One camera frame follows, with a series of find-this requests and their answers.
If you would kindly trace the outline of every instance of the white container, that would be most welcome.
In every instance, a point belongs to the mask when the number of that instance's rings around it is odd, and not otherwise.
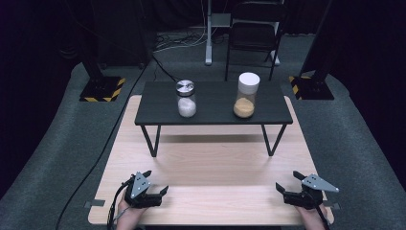
[[[196,99],[194,83],[190,80],[181,80],[176,83],[176,94],[179,114],[182,117],[192,117],[196,113]]]
[[[242,73],[238,79],[238,91],[234,113],[240,118],[249,118],[255,111],[255,100],[260,78],[254,73]]]

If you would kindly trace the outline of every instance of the table top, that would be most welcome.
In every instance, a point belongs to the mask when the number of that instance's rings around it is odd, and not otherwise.
[[[194,83],[196,114],[179,115],[175,82],[146,83],[135,124],[156,125],[280,125],[293,120],[280,87],[265,81],[259,84],[255,112],[250,118],[239,118],[233,107],[237,81],[198,81]]]
[[[131,97],[95,195],[105,203],[91,208],[89,221],[106,224],[121,183],[132,173],[152,171],[148,193],[158,193],[167,185],[169,189],[161,206],[149,208],[140,224],[302,224],[295,208],[283,203],[275,183],[299,192],[301,183],[293,171],[304,175],[317,171],[292,104],[285,99],[293,124],[286,127],[274,156],[267,154],[260,126],[162,126],[160,155],[151,157],[143,132],[134,126],[141,96]],[[266,125],[270,144],[281,126]],[[147,129],[155,134],[156,127]]]

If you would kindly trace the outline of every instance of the gray floor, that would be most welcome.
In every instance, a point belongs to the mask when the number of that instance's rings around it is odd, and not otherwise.
[[[276,68],[273,81],[280,84],[293,103],[319,175],[340,188],[339,194],[327,194],[329,200],[341,205],[341,210],[334,211],[331,229],[406,229],[405,192],[346,88],[328,76],[327,85],[334,101],[297,101],[293,95],[288,76],[299,73],[312,39],[312,36],[282,39],[279,55],[282,64]],[[214,44],[212,66],[204,65],[204,45],[170,49],[155,56],[177,78],[223,81],[226,43]],[[264,81],[267,79],[266,70],[233,67],[232,81],[237,80],[241,71],[256,72]],[[103,73],[126,78],[118,100],[80,103],[79,94],[88,77],[81,64],[73,70],[52,125],[0,200],[0,229],[55,229],[64,205],[96,163],[67,206],[59,229],[105,229],[105,225],[95,226],[87,221],[89,209],[83,206],[98,189],[126,99],[142,94],[146,81],[171,79],[155,61],[144,72],[138,67],[111,67]]]

